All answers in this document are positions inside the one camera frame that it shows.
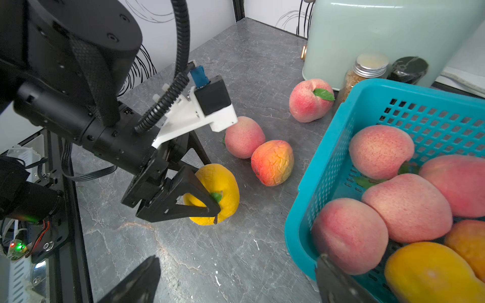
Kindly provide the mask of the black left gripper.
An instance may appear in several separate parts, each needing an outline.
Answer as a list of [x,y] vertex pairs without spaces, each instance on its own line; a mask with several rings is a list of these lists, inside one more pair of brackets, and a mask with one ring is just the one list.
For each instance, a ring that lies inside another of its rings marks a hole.
[[[216,218],[219,202],[209,193],[195,172],[197,167],[182,158],[193,149],[203,165],[211,161],[195,131],[163,143],[131,180],[121,203],[134,208],[136,217],[154,223],[189,217]],[[166,179],[168,170],[176,175]]]

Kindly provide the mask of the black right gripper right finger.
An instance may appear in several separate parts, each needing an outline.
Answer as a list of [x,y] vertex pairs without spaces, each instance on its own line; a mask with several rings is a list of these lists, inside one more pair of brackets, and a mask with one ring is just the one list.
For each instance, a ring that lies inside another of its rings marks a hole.
[[322,302],[378,302],[355,279],[343,272],[327,254],[322,254],[318,257],[315,276]]

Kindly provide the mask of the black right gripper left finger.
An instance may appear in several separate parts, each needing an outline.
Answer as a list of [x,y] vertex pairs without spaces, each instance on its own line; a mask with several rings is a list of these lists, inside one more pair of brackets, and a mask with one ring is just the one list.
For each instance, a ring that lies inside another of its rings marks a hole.
[[159,258],[150,256],[99,302],[154,302],[160,274]]

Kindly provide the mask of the yellow peach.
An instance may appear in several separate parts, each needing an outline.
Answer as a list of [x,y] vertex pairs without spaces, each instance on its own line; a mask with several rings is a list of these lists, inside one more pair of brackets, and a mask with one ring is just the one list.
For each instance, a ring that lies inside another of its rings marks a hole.
[[240,202],[239,187],[235,176],[221,164],[208,164],[200,168],[195,176],[218,202],[221,211],[217,217],[190,217],[201,226],[222,223],[233,216]]
[[394,252],[386,262],[385,278],[399,302],[484,302],[484,282],[466,260],[434,242]]

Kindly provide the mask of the orange wrinkled peach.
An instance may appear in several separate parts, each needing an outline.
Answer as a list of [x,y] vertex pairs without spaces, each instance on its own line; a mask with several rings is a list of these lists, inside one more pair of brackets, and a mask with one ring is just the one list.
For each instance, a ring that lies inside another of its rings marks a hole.
[[294,167],[292,147],[283,140],[271,140],[260,145],[251,156],[251,168],[265,186],[284,183]]
[[484,282],[484,222],[462,220],[453,224],[444,245],[467,261],[474,274]]

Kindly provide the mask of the pink peach front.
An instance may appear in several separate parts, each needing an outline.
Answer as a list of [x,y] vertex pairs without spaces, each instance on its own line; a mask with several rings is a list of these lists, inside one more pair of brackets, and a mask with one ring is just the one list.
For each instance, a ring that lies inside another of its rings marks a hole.
[[410,244],[432,241],[447,234],[453,225],[450,204],[424,178],[403,174],[372,186],[361,201],[384,220],[391,240]]

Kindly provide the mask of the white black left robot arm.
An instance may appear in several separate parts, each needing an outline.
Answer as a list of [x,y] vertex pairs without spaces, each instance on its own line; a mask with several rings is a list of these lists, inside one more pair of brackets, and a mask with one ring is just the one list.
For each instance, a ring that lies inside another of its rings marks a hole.
[[132,174],[122,202],[147,222],[218,217],[219,201],[183,157],[193,149],[209,164],[195,130],[236,122],[223,79],[189,60],[187,3],[172,7],[175,76],[139,114],[117,98],[143,40],[119,1],[1,2],[1,108],[64,140],[65,178]]

